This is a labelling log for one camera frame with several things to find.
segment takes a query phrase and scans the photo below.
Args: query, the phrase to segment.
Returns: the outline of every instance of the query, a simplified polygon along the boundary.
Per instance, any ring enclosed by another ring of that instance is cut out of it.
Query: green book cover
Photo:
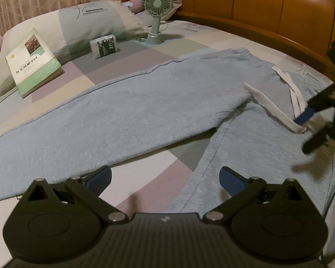
[[[48,82],[51,75],[56,77],[61,72],[61,64],[35,28],[6,56],[6,60],[23,97]]]

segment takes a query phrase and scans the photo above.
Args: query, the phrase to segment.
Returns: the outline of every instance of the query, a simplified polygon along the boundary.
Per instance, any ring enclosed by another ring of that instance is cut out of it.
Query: green desk fan
[[[163,42],[161,37],[160,20],[161,17],[169,13],[172,8],[172,0],[145,0],[145,9],[153,17],[151,31],[147,36],[147,44],[160,44]]]

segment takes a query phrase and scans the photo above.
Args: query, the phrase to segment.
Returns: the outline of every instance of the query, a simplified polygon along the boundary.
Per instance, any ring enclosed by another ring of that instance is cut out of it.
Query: bed
[[[327,57],[335,0],[184,0],[175,17],[278,49],[335,79]]]
[[[174,20],[169,22],[164,31],[166,41],[161,45],[149,46],[141,41],[124,41],[118,44],[120,51],[114,55],[95,61],[89,53],[66,63],[63,65],[65,73],[62,76],[24,99],[18,92],[9,95],[0,103],[0,136],[96,85],[170,60],[229,48],[245,48],[252,55],[278,66],[284,72],[308,76],[323,85],[331,83],[323,74],[331,78],[335,76],[335,68],[326,56],[330,40],[335,38],[335,31],[329,29],[328,42],[323,47],[303,45],[297,39],[292,41],[273,31],[267,32],[261,25],[257,29],[255,25],[251,25],[251,21],[242,23],[237,18],[230,19],[231,13],[226,8],[227,14],[219,12],[222,11],[221,8],[206,6],[205,1],[195,0],[193,6],[193,0],[183,0],[181,11],[175,14]],[[223,2],[224,5],[226,1],[233,0],[215,0],[216,4]],[[206,130],[172,145],[114,164],[112,184],[100,197],[130,216],[138,211],[159,213],[168,210],[195,172],[214,133],[215,128]],[[19,196],[0,201],[0,266],[10,259],[2,239],[2,227],[18,198]],[[333,258],[335,208],[327,221],[330,231],[328,255]]]

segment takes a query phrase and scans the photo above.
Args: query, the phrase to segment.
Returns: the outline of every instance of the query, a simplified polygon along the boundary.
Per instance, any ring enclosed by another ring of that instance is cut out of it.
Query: bedsheet
[[[93,60],[91,54],[88,54],[69,62],[63,66],[65,73],[62,76],[25,99],[17,92],[13,93],[0,103],[0,135],[93,85],[177,57],[228,48],[246,47],[255,56],[276,64],[283,71],[304,73],[328,82],[320,73],[281,52],[213,28],[173,21],[164,34],[167,40],[158,46],[138,41],[122,42],[119,44],[120,51],[114,55]],[[101,198],[128,214],[136,211],[162,212],[195,170],[212,135],[213,130],[114,166],[113,182]],[[137,168],[142,171],[138,178],[132,173]],[[12,198],[6,202],[10,203],[4,209],[4,214],[0,215],[1,230],[4,224],[2,219],[8,216],[17,199]],[[0,243],[2,264],[8,254],[2,240]]]

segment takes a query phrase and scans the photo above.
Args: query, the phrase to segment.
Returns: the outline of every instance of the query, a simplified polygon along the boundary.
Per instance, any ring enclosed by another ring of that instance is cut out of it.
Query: black robotic claw
[[[223,167],[220,183],[232,198],[202,220],[197,213],[129,220],[98,197],[110,181],[108,166],[86,180],[35,180],[4,225],[13,256],[5,268],[325,268],[317,257],[326,224],[294,179],[267,184]]]
[[[330,85],[308,101],[308,110],[312,110],[312,114],[329,108],[334,108],[335,110],[335,84]],[[302,148],[303,153],[309,154],[313,152],[319,146],[325,144],[329,138],[335,140],[335,113],[332,122],[327,123],[319,132],[304,143]]]

